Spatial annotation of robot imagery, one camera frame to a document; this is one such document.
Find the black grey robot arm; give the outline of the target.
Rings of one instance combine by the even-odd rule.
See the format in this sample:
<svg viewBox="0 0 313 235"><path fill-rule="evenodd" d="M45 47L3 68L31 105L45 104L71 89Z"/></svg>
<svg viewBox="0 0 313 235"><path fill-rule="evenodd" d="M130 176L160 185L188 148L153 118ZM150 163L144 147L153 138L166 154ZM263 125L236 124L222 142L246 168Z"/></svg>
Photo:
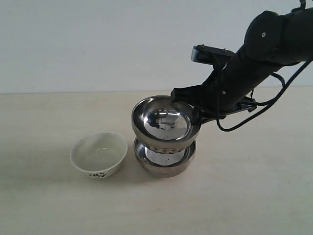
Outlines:
<svg viewBox="0 0 313 235"><path fill-rule="evenodd" d="M302 0L299 7L285 15L264 11L249 25L243 45L237 52L224 48L196 45L193 62L213 66L208 78L199 85L174 88L173 103L193 107L191 121L204 124L220 121L228 115L248 111L256 118L281 97L265 102L253 98L254 89L270 76L277 78L281 92L291 84L278 71L300 65L302 71L313 60L313 10Z"/></svg>

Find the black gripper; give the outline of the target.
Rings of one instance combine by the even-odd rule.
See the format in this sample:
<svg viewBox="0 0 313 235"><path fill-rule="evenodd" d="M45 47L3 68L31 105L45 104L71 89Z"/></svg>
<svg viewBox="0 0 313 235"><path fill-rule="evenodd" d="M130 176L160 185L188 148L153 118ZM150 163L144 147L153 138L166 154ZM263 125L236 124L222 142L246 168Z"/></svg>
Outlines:
<svg viewBox="0 0 313 235"><path fill-rule="evenodd" d="M194 106L192 125L201 126L215 121L217 114L231 112L249 92L278 71L279 65L252 60L238 52L225 64L215 62L213 68L201 85L173 88L170 93L172 103Z"/></svg>

